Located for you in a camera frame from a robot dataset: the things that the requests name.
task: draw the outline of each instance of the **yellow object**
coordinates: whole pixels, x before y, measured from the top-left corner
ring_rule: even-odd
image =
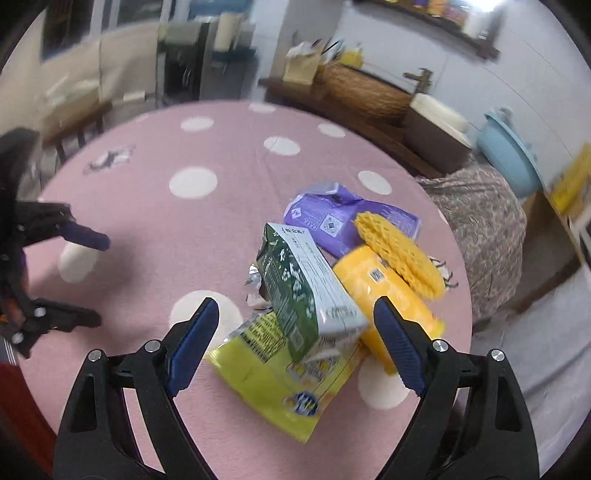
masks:
[[[361,48],[357,47],[354,50],[346,50],[344,51],[339,58],[339,62],[343,65],[347,65],[349,67],[353,67],[355,69],[360,69],[363,66],[363,53],[361,53]]]
[[[293,363],[275,312],[261,313],[208,354],[242,399],[300,442],[307,442],[324,409],[368,354],[360,343],[341,356]]]
[[[440,299],[445,282],[429,257],[381,215],[359,213],[354,221],[359,236],[421,297]]]
[[[591,174],[591,144],[588,142],[577,160],[562,175],[562,179],[556,183],[550,198],[560,213],[564,213],[572,201],[579,195],[581,187]]]
[[[429,0],[429,15],[434,17],[442,17],[447,8],[447,0]]]
[[[333,271],[370,320],[369,328],[361,334],[361,339],[384,366],[386,373],[396,373],[396,367],[374,325],[374,305],[379,298],[387,296],[404,319],[417,322],[432,339],[441,338],[445,323],[433,316],[406,282],[385,266],[367,245],[341,258]]]

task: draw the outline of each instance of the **yellow mesh sponge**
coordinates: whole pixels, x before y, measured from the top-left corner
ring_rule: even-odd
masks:
[[[445,282],[429,257],[398,228],[374,213],[359,213],[354,221],[359,236],[421,297],[436,300]]]

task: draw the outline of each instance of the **round table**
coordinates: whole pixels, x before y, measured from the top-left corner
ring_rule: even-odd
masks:
[[[43,192],[72,205],[82,225],[106,233],[107,252],[61,238],[28,248],[31,293],[96,309],[98,329],[51,332],[22,371],[57,431],[76,374],[91,349],[135,352],[188,319],[206,296],[220,304],[217,346],[251,311],[244,281],[266,222],[323,180],[422,220],[417,243],[447,262],[458,288],[430,303],[445,338],[468,351],[470,293],[453,234],[413,178],[357,135],[293,109],[203,102],[149,113],[90,143]],[[137,398],[126,395],[146,464],[158,467]],[[188,431],[220,480],[374,478],[418,404],[372,358],[355,372],[304,445],[248,407],[205,360],[176,398]]]

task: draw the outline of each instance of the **wooden shelf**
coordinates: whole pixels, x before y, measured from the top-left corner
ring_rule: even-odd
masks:
[[[359,111],[331,97],[325,85],[321,83],[311,86],[299,85],[284,82],[280,78],[262,78],[259,79],[258,84],[266,87],[271,96],[281,98],[282,104],[285,105],[287,101],[290,106],[315,113],[366,138],[390,155],[411,175],[422,175],[428,179],[443,177],[441,172],[402,143],[404,136],[402,128],[360,115]]]
[[[476,54],[483,58],[483,59],[496,59],[499,56],[499,51],[493,46],[493,43],[496,39],[496,36],[499,32],[499,29],[502,24],[502,16],[503,16],[503,9],[498,8],[494,12],[492,12],[492,21],[491,27],[489,30],[489,34],[487,38],[480,39],[480,38],[473,38],[466,35],[463,31],[460,30],[460,27],[454,24],[451,20],[447,20],[441,17],[433,17],[429,15],[422,9],[409,7],[405,3],[400,2],[389,2],[387,0],[353,0],[358,4],[366,3],[366,4],[377,4],[381,5],[385,8],[389,8],[390,10],[396,10],[398,12],[402,12],[405,15],[410,15],[413,18],[416,18],[424,23],[432,25],[440,30],[447,32],[448,34],[452,35],[453,37],[460,40],[462,43],[466,44],[470,48],[474,49]]]

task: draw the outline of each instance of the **window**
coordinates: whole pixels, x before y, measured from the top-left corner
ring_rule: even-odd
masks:
[[[137,22],[159,21],[163,0],[104,0],[102,30]]]
[[[43,59],[80,42],[90,31],[94,0],[53,0],[43,26]]]

